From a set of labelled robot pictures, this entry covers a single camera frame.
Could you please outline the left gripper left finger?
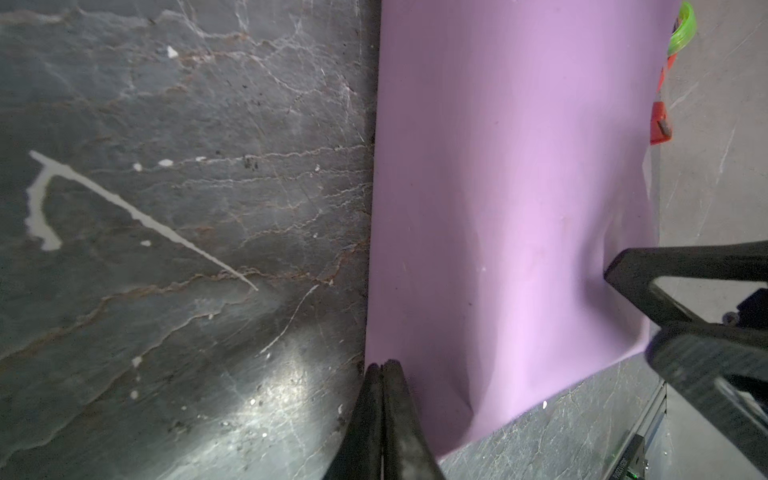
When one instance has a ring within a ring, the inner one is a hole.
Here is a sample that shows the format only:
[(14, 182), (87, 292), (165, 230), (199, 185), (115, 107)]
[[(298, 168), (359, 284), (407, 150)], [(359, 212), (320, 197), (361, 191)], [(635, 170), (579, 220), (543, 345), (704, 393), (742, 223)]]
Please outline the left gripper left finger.
[(381, 367), (371, 364), (365, 373), (339, 450), (325, 480), (379, 480), (382, 472), (384, 425)]

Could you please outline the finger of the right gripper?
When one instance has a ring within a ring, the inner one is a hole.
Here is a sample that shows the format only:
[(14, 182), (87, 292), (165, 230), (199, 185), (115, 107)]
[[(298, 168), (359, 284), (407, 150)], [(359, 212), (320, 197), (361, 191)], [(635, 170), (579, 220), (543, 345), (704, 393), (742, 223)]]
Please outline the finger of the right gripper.
[(704, 319), (655, 284), (660, 277), (765, 282), (767, 243), (629, 248), (605, 271), (606, 282), (658, 326), (703, 324)]
[(649, 366), (767, 473), (767, 332), (714, 323), (661, 328)]

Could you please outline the pink wrapping paper sheet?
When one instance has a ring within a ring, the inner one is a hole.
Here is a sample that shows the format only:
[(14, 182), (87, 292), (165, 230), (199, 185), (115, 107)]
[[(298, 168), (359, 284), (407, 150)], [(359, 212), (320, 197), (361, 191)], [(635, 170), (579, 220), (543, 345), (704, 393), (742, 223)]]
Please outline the pink wrapping paper sheet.
[(643, 162), (676, 1), (382, 5), (365, 356), (432, 452), (642, 351), (604, 270), (652, 246)]

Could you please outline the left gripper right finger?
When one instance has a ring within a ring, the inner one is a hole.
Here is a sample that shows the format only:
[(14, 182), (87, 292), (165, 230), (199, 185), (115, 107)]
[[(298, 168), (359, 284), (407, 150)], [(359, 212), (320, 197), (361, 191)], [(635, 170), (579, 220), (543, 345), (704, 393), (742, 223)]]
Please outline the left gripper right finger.
[(445, 480), (430, 451), (401, 364), (388, 360), (383, 380), (383, 479)]

